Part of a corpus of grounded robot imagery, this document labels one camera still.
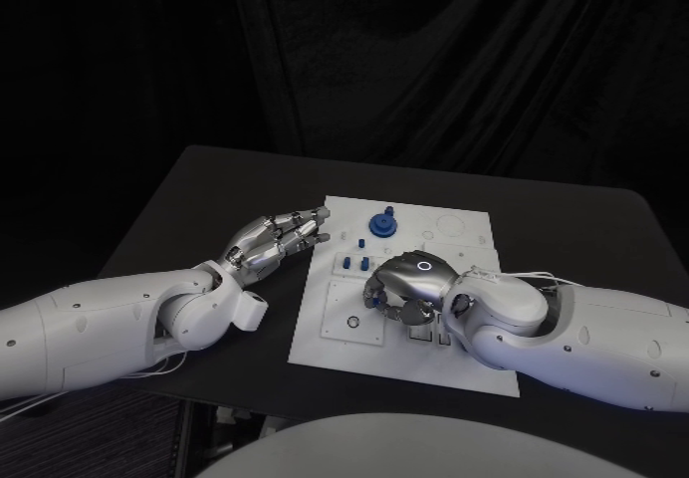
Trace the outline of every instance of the robotic hand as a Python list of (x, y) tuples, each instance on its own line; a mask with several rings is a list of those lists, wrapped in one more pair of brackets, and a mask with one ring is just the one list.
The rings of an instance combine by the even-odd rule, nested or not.
[(261, 217), (216, 262), (84, 282), (0, 311), (0, 400), (105, 383), (209, 347), (232, 323), (255, 331), (268, 306), (242, 289), (329, 240), (317, 233), (329, 215), (319, 207)]
[[(408, 326), (434, 321), (473, 358), (629, 408), (689, 412), (689, 312), (656, 299), (569, 283), (538, 289), (518, 276), (464, 274), (407, 252), (366, 282), (363, 302)], [(388, 293), (405, 301), (388, 304)]]

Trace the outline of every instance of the dark background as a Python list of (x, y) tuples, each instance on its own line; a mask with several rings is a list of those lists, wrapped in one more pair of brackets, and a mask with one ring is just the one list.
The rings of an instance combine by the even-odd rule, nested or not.
[(627, 187), (688, 263), (686, 2), (0, 11), (0, 307), (97, 276), (190, 144)]

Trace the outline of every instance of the black table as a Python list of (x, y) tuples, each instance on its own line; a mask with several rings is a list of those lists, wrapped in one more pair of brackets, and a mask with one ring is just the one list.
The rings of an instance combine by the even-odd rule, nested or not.
[[(216, 259), (255, 217), (337, 195), (487, 211), (505, 271), (549, 271), (591, 287), (689, 306), (689, 277), (631, 191), (190, 147), (102, 272), (182, 269)], [(520, 398), (287, 363), (311, 252), (251, 287), (270, 308), (183, 368), (140, 389), (309, 420), (373, 411), (444, 415), (555, 440), (649, 476), (689, 476), (689, 415), (618, 408), (519, 375)]]

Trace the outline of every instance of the white board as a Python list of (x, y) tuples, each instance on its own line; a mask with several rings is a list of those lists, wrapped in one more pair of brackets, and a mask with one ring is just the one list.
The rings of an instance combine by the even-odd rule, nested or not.
[[(320, 232), (330, 233), (330, 241), (313, 252), (290, 363), (519, 396), (515, 372), (483, 366), (438, 321), (408, 328), (362, 302), (363, 284), (375, 269), (407, 251), (435, 254), (458, 273), (473, 265), (499, 271), (489, 214), (336, 196), (327, 196), (326, 206), (332, 214)], [(395, 208), (398, 231), (379, 238), (371, 233), (369, 220), (386, 206)], [(359, 239), (365, 239), (363, 249)], [(369, 257), (368, 271), (360, 269), (363, 257)], [(392, 295), (389, 302), (402, 304)]]

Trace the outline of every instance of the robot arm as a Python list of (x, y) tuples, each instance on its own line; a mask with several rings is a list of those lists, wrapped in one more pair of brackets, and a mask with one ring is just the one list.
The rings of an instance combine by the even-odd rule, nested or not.
[[(388, 306), (388, 292), (407, 301)], [(366, 307), (404, 324), (437, 313), (467, 353), (568, 391), (629, 408), (689, 412), (688, 310), (620, 291), (453, 271), (415, 251), (375, 271)]]
[(242, 289), (327, 241), (317, 228), (329, 214), (320, 207), (262, 217), (216, 262), (84, 282), (0, 311), (0, 400), (105, 383), (209, 347), (232, 323), (255, 331), (268, 306)]

